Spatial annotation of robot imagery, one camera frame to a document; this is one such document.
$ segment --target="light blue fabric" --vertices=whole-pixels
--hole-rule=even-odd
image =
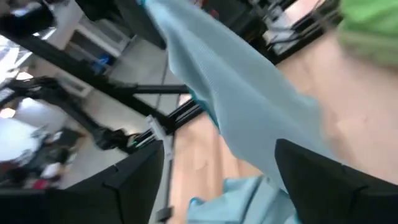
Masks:
[[[266,178],[226,179],[224,194],[205,202],[193,198],[188,224],[299,224],[294,206],[281,189]]]
[[[317,102],[299,95],[266,58],[187,1],[147,0],[170,69],[204,101],[232,153],[285,190],[275,161],[284,138],[335,159],[320,130]]]

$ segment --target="floor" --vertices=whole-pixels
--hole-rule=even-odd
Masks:
[[[293,21],[308,12],[316,0],[299,2],[289,9]],[[164,52],[138,40],[126,52],[128,63],[116,68],[112,77],[125,82],[161,83],[165,58]],[[359,170],[398,184],[397,72],[341,50],[333,31],[283,61],[278,68],[299,92],[319,100],[325,129],[340,158]],[[165,80],[178,83],[170,72]],[[143,97],[156,105],[157,96]],[[176,103],[176,96],[162,96],[160,109],[170,112]],[[143,117],[101,93],[93,93],[87,109],[112,128],[124,127],[131,133],[147,129]],[[100,152],[87,141],[63,186],[87,178],[123,157],[118,151]],[[176,135],[170,192],[175,213],[169,223],[185,223],[189,200],[216,197],[221,193],[224,178],[259,174],[257,169],[231,155],[211,121],[201,115]],[[162,182],[154,211],[164,203],[166,192]]]

